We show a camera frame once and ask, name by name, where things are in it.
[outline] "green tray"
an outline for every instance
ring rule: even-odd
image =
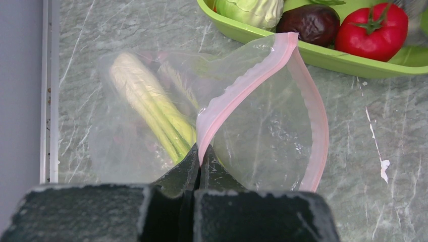
[[[346,0],[348,3],[333,6],[343,20],[351,12],[382,0]],[[214,0],[197,0],[200,8],[227,37],[248,43],[254,39],[273,34],[238,21],[228,19],[212,9]],[[310,4],[309,0],[285,0],[284,10]],[[422,15],[422,28],[428,29],[428,11]],[[387,63],[346,54],[329,48],[299,41],[299,50],[305,63],[328,70],[365,78],[388,78],[404,75],[428,74],[428,48],[404,47]]]

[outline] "green bowl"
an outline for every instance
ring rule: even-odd
[[[197,0],[200,8],[214,25],[227,37],[248,43],[252,40],[273,34],[238,21],[228,19],[212,9],[214,0]],[[385,2],[382,0],[346,0],[344,5],[332,6],[343,20],[348,14],[370,5]],[[309,0],[285,0],[284,11],[310,4]],[[428,11],[422,15],[422,29],[428,31]],[[299,41],[299,50],[305,63],[335,72],[365,78],[388,78],[405,75],[428,74],[428,48],[404,47],[387,63],[346,54],[329,48]]]

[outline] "plastic bag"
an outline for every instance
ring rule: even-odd
[[[271,35],[228,56],[133,50],[102,56],[109,108],[90,132],[94,172],[103,182],[151,182],[197,142],[200,162],[212,144],[248,189],[315,191],[328,123],[297,37]]]
[[[409,17],[404,45],[428,47],[428,0],[391,0]]]

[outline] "gray wall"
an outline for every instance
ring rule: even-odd
[[[39,183],[42,0],[0,1],[0,233]]]

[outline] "cabbage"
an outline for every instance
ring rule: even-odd
[[[216,0],[218,14],[260,29],[272,31],[284,9],[284,0]]]

